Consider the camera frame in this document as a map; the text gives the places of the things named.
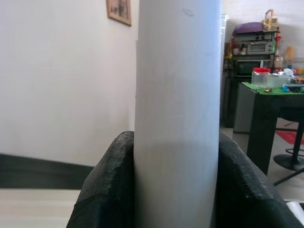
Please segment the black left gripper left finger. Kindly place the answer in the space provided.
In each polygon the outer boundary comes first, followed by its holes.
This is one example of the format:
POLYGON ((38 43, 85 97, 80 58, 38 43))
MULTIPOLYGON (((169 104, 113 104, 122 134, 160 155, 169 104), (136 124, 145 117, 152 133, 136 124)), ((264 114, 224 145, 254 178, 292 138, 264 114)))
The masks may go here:
POLYGON ((134 132, 119 134, 89 173, 68 228, 134 227, 134 132))

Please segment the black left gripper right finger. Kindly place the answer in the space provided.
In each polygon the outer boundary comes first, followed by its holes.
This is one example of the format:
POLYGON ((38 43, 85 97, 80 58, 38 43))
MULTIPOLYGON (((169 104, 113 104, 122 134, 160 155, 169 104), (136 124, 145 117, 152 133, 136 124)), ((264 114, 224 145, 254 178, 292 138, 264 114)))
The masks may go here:
POLYGON ((215 227, 303 227, 267 176, 223 133, 218 155, 215 227))

